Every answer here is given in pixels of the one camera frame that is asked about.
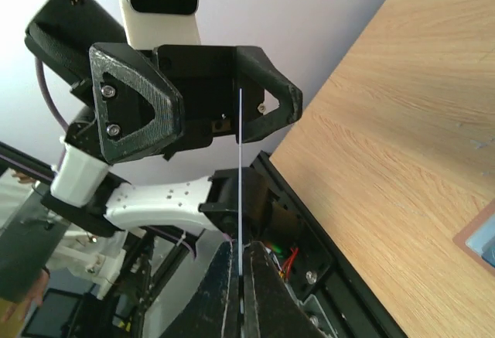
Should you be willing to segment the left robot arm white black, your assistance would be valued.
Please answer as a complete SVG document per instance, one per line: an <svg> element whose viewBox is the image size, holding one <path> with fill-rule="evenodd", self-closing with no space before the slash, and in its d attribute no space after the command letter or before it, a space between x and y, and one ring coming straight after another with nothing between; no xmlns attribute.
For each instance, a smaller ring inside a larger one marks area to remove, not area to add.
<svg viewBox="0 0 495 338"><path fill-rule="evenodd" d="M20 303L51 261L68 261L108 292L138 228L224 230L237 209L216 203L230 170L184 183L135 186L109 169L165 159L234 135L258 142L300 119L302 92L256 46L162 45L137 50L95 0L49 0L26 44L72 86L84 109L53 174L1 201L1 297Z"/></svg>

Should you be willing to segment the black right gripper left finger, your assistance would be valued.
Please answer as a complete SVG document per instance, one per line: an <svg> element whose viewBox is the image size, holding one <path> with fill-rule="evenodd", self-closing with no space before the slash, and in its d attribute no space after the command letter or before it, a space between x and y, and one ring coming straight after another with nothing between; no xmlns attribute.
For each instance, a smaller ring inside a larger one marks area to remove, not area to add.
<svg viewBox="0 0 495 338"><path fill-rule="evenodd" d="M239 337L237 243L225 241L183 311L163 337Z"/></svg>

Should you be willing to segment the blue VIP credit card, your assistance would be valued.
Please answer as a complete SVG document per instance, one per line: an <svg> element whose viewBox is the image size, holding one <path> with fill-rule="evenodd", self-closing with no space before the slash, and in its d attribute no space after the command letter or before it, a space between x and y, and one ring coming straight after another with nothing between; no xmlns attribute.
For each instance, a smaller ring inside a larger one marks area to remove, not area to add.
<svg viewBox="0 0 495 338"><path fill-rule="evenodd" d="M244 317L244 266L243 266L243 188L242 188L242 161L243 161L243 89L239 88L238 102L238 188L237 188L237 258L239 278L239 311Z"/></svg>

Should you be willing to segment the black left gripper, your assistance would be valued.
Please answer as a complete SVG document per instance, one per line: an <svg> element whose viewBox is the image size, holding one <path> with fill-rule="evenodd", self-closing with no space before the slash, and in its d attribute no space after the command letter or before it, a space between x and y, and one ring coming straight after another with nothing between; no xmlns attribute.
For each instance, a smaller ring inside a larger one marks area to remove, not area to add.
<svg viewBox="0 0 495 338"><path fill-rule="evenodd" d="M48 0L27 25L25 43L85 104L67 128L67 151L111 165L151 155L169 159L223 135L259 142L302 117L302 91L262 48L136 50L124 23L95 0ZM260 116L265 91L278 107Z"/></svg>

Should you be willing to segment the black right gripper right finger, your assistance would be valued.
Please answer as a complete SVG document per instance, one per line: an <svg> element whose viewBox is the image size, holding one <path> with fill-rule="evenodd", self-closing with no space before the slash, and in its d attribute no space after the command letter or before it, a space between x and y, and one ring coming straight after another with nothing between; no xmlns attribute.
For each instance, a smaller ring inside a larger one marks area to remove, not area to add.
<svg viewBox="0 0 495 338"><path fill-rule="evenodd" d="M327 337L293 300L265 246L243 246L244 337Z"/></svg>

